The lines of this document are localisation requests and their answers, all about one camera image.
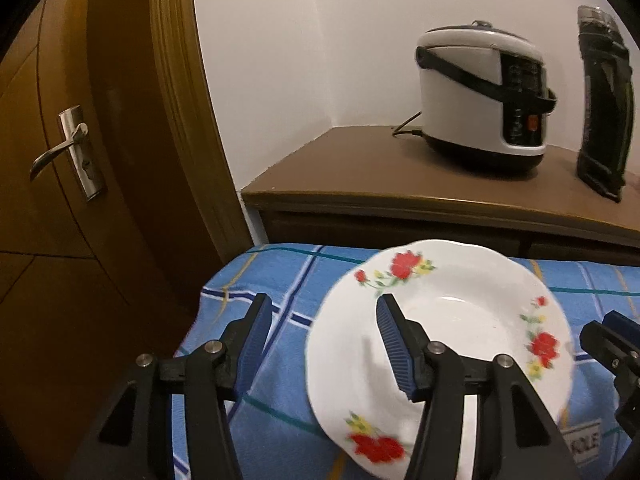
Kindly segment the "white plate red flowers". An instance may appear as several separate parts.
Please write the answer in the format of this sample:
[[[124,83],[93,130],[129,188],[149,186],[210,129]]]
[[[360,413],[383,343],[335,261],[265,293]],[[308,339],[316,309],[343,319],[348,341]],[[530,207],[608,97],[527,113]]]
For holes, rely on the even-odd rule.
[[[422,411],[398,388],[376,326],[383,294],[459,356],[512,356],[552,418],[561,418],[572,392],[573,336],[535,273],[493,250],[446,240],[386,249],[333,285],[306,345],[314,416],[362,471],[402,478]]]

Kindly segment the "blue plaid tablecloth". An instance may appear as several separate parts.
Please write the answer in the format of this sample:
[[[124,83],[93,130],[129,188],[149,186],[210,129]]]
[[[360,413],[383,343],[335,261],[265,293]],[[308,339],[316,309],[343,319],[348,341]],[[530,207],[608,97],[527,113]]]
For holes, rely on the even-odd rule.
[[[258,292],[273,302],[266,355],[252,388],[228,404],[236,454],[247,479],[367,479],[370,474],[322,431],[305,385],[307,335],[330,287],[375,254],[372,249],[279,244],[254,248],[225,266],[201,291],[198,316],[179,347],[185,356],[222,334]],[[602,479],[622,458],[629,437],[614,419],[613,376],[584,352],[562,430],[600,419],[600,455],[579,467]]]

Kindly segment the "white label on tablecloth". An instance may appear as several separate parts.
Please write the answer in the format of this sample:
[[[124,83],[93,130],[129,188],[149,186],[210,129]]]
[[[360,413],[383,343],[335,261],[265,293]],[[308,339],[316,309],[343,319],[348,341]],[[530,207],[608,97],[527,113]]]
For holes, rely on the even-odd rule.
[[[578,467],[592,463],[599,457],[602,440],[600,419],[563,429],[562,436]]]

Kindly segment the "white black rice cooker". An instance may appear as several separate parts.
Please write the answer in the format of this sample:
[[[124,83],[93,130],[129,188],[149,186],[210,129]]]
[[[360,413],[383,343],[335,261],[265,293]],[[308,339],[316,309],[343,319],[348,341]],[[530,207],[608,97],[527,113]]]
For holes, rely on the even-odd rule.
[[[442,26],[419,38],[422,136],[448,162],[524,177],[546,154],[556,96],[527,39],[488,22]]]

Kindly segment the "tall black thermos flask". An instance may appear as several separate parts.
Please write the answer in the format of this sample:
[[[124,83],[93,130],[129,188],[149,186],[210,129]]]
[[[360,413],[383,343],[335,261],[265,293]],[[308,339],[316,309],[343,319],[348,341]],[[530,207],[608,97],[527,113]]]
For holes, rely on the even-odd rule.
[[[596,6],[577,9],[585,76],[585,116],[576,174],[618,203],[634,128],[630,54],[614,18]]]

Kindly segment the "brown wooden sideboard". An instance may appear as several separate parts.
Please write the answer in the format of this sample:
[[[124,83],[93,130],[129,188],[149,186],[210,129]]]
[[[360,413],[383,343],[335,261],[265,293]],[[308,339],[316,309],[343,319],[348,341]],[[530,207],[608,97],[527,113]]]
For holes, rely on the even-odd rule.
[[[576,154],[548,148],[527,177],[498,179],[451,165],[388,127],[334,128],[242,189],[271,243],[386,248],[456,240],[506,256],[639,262],[639,179],[620,203],[575,174]]]

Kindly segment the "brown wooden door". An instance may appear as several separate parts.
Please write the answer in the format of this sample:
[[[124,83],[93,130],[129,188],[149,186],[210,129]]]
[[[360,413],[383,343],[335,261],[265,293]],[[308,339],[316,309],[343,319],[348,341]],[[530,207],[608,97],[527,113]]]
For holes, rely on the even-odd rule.
[[[105,190],[70,154],[79,105]],[[141,353],[168,358],[250,246],[194,0],[37,0],[1,49],[1,474],[59,479]]]

